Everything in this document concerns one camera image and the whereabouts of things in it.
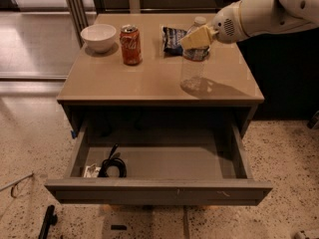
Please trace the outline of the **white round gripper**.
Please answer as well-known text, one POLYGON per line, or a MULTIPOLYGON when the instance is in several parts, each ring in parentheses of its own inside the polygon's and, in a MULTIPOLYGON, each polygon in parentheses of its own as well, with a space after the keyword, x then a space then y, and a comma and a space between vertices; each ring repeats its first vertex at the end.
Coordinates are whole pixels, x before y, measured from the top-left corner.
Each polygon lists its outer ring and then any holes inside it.
POLYGON ((184 50, 207 47, 215 38, 225 44, 237 43, 248 38, 240 19, 240 3, 232 3, 220 11, 212 19, 212 27, 200 26, 185 35, 180 44, 184 50))

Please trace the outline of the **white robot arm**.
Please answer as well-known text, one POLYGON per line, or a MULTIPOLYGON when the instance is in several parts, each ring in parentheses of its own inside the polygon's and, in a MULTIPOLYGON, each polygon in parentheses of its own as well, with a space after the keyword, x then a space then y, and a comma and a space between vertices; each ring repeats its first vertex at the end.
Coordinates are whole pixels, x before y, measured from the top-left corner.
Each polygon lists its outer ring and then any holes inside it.
POLYGON ((180 40, 185 49, 230 44, 262 34, 289 34, 319 27, 319 0, 240 0, 180 40))

